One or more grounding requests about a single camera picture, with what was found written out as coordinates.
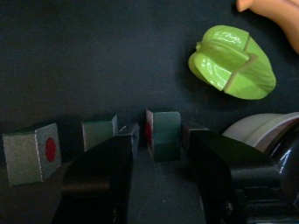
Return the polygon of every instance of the gray cube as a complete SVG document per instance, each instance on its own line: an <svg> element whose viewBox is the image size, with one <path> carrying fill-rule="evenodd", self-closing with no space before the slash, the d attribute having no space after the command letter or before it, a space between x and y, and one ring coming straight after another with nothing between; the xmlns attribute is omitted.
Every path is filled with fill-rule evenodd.
<svg viewBox="0 0 299 224"><path fill-rule="evenodd" d="M11 186L43 182L62 166L57 124L3 134Z"/></svg>
<svg viewBox="0 0 299 224"><path fill-rule="evenodd" d="M117 115L94 115L82 122L85 151L106 142L118 133Z"/></svg>

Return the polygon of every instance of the red dot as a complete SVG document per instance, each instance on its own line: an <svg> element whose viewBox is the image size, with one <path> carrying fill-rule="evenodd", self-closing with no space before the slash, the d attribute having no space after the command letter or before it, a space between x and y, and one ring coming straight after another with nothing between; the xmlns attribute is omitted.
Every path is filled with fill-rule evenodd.
<svg viewBox="0 0 299 224"><path fill-rule="evenodd" d="M145 138L149 144L153 144L154 141L154 132L153 132L153 125L149 122L145 126Z"/></svg>
<svg viewBox="0 0 299 224"><path fill-rule="evenodd" d="M57 155L57 144L54 139L50 137L46 142L46 157L50 162L55 160L55 155Z"/></svg>

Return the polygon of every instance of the black background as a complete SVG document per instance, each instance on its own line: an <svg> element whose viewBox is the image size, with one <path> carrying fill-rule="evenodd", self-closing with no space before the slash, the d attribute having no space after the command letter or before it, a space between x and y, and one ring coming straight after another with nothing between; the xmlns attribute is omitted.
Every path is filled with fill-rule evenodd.
<svg viewBox="0 0 299 224"><path fill-rule="evenodd" d="M223 94L190 71L214 25L250 32L270 58L277 88L264 100ZM57 122L65 161L82 152L81 121L95 114L143 128L146 109L171 108L222 132L246 116L299 109L299 56L278 25L238 13L235 1L10 0L0 2L0 28L2 134Z"/></svg>

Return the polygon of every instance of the block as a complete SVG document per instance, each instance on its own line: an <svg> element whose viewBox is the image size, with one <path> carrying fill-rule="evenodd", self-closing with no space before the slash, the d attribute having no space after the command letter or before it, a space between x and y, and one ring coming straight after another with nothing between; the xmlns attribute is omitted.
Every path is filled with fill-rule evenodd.
<svg viewBox="0 0 299 224"><path fill-rule="evenodd" d="M3 139L11 186L43 182L62 166L57 124L19 129Z"/></svg>
<svg viewBox="0 0 299 224"><path fill-rule="evenodd" d="M94 115L82 122L85 151L106 142L118 133L117 115Z"/></svg>
<svg viewBox="0 0 299 224"><path fill-rule="evenodd" d="M155 109L146 111L147 148L155 162L181 159L182 116L178 111Z"/></svg>
<svg viewBox="0 0 299 224"><path fill-rule="evenodd" d="M131 136L134 158L137 158L139 139L141 139L141 126L138 123L126 125L118 132L119 136Z"/></svg>

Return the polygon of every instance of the green pepper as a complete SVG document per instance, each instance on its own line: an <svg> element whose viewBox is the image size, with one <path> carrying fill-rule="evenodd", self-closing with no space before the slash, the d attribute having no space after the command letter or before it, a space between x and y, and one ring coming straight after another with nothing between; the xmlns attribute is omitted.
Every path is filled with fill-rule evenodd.
<svg viewBox="0 0 299 224"><path fill-rule="evenodd" d="M277 86L268 55L249 33L231 26L209 29L190 57L190 69L219 91L241 99L262 99Z"/></svg>

